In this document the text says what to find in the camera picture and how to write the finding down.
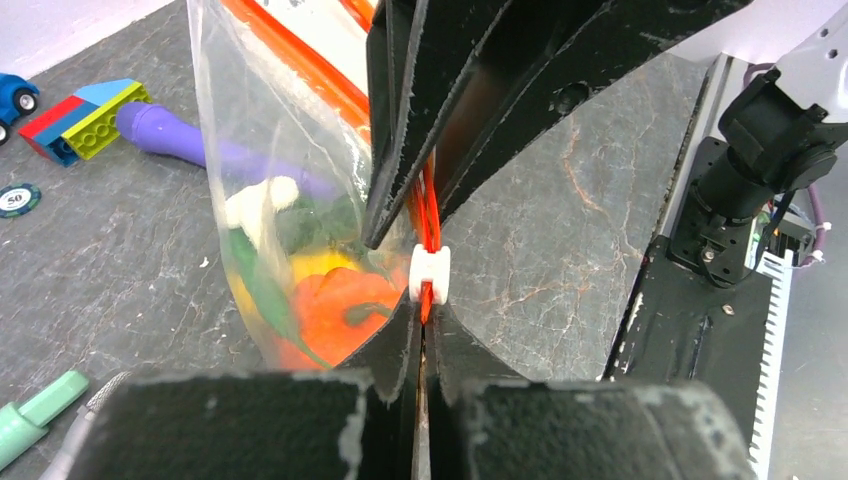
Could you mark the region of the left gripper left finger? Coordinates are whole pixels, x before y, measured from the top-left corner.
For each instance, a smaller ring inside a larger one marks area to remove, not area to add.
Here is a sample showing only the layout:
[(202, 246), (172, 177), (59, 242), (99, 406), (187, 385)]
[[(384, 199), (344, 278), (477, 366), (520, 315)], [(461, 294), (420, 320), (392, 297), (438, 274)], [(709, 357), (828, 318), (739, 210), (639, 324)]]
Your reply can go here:
[(73, 479), (410, 479), (418, 308), (331, 370), (182, 373), (121, 385)]

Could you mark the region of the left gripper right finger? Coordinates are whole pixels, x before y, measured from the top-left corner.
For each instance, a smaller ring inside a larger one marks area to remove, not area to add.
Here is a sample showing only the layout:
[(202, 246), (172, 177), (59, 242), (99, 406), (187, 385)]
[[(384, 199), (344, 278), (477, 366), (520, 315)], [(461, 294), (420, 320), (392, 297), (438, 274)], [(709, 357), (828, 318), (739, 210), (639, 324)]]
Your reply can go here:
[(751, 479), (732, 415), (697, 382), (531, 381), (435, 306), (424, 328), (435, 479)]

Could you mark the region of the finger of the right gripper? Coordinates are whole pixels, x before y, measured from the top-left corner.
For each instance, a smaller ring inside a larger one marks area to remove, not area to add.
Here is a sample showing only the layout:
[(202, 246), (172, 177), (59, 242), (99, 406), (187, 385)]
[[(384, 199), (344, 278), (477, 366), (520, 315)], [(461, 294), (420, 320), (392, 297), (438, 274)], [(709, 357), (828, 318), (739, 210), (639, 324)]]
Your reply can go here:
[(744, 1), (514, 1), (487, 39), (436, 155), (440, 214), (631, 71)]
[(400, 214), (507, 1), (381, 1), (367, 36), (373, 172), (362, 241)]

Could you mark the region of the orange pumpkin toy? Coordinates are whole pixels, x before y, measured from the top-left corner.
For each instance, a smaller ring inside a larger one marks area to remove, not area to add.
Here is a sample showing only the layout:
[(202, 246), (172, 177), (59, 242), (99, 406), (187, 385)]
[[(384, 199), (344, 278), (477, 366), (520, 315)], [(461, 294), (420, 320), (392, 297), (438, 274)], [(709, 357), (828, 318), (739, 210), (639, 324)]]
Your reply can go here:
[(337, 267), (300, 280), (293, 293), (298, 339), (276, 342), (286, 369), (332, 368), (358, 350), (391, 316), (408, 285), (404, 274), (388, 278)]

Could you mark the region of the clear zip bag orange zipper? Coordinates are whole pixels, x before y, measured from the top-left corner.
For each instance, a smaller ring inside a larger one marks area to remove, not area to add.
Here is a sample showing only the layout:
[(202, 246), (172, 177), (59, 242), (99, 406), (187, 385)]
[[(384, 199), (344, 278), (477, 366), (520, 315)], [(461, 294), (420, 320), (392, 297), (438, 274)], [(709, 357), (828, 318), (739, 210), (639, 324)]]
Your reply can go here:
[(222, 171), (217, 147), (228, 142), (285, 160), (341, 188), (329, 200), (300, 191), (265, 227), (260, 249), (254, 247), (293, 312), (290, 258), (324, 249), (349, 256), (363, 272), (404, 274), (404, 293), (412, 292), (418, 314), (446, 298), (450, 251), (441, 240), (432, 165), (414, 181), (381, 245), (371, 249), (361, 238), (373, 172), (366, 42), (379, 2), (188, 5), (200, 130), (226, 276), (232, 259), (224, 203), (249, 184)]

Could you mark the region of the green chili pepper toy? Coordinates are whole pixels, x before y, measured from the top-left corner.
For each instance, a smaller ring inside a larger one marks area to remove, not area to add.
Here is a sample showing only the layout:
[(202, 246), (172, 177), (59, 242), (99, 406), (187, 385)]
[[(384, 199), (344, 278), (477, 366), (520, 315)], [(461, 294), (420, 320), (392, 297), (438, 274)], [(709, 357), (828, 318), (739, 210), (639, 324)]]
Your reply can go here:
[(245, 324), (266, 360), (287, 369), (329, 368), (331, 364), (301, 337), (284, 289), (264, 266), (243, 229), (231, 229), (227, 237), (226, 251), (232, 259), (228, 280)]

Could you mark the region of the white garlic toy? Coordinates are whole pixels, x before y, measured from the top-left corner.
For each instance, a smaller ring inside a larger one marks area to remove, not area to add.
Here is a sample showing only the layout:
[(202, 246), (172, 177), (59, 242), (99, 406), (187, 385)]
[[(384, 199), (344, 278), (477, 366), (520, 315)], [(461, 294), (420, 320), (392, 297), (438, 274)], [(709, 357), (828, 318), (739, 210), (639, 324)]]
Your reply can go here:
[(295, 180), (276, 176), (249, 185), (228, 197), (224, 203), (225, 225), (241, 229), (251, 244), (259, 250), (263, 231), (277, 212), (291, 206), (300, 196)]

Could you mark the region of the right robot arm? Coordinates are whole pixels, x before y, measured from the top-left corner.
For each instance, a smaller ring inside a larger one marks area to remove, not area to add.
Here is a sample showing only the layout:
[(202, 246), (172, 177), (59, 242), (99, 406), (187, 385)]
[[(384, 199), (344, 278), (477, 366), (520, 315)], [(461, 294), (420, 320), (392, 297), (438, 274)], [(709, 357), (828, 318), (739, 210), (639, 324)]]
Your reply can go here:
[[(366, 38), (373, 172), (362, 238), (378, 246), (428, 163), (449, 215), (578, 106), (739, 1), (382, 1)], [(775, 195), (827, 174), (847, 140), (847, 14), (753, 78), (718, 122), (718, 158), (694, 178), (671, 256), (715, 286), (729, 232)]]

